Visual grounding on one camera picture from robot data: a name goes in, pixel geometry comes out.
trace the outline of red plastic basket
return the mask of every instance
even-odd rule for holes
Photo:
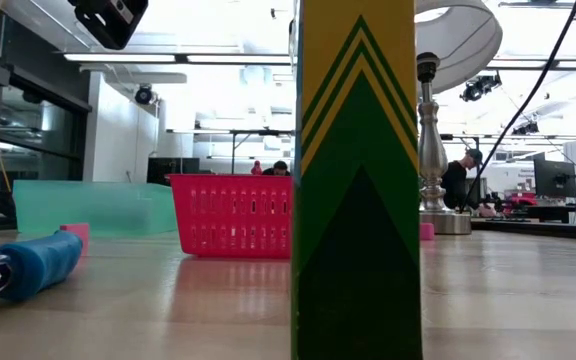
[[[185,253],[290,258],[291,177],[171,175],[170,184]]]

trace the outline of window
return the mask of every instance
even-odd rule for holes
[[[69,180],[73,160],[0,142],[1,159],[10,185],[14,180]],[[0,190],[6,190],[0,165]]]
[[[76,117],[34,93],[15,87],[3,89],[0,134],[50,151],[74,152]]]

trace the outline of blue cylinder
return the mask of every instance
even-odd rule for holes
[[[82,249],[82,240],[68,231],[1,246],[0,253],[10,258],[12,276],[0,297],[24,301],[64,281],[77,265]]]

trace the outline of silver lamp base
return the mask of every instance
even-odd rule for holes
[[[470,235],[470,214],[422,212],[419,221],[431,223],[437,235]]]

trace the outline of ceiling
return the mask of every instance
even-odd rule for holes
[[[568,10],[501,8],[499,0],[486,4],[499,19],[504,39],[499,58],[548,57],[568,16]],[[5,11],[64,52],[104,51],[77,23],[67,0],[15,0]],[[276,9],[276,19],[270,8]],[[148,11],[125,51],[144,53],[276,53],[288,51],[288,24],[293,1],[289,0],[150,0]],[[559,58],[576,58],[576,21],[559,51]],[[289,68],[270,69],[262,86],[250,86],[238,66],[129,65],[102,68],[108,79],[122,83],[126,92],[136,86],[124,74],[183,73],[192,88],[192,103],[204,117],[246,117],[249,109],[291,110],[295,103],[294,82],[276,81],[276,74]],[[459,98],[463,87],[439,94],[440,131],[450,133],[496,133],[516,112],[535,83],[537,71],[502,71],[501,88],[477,102]],[[164,98],[175,97],[166,86]],[[539,94],[527,108],[527,118],[546,121],[576,114],[576,73],[551,72]],[[565,135],[576,131],[573,121],[552,129]]]

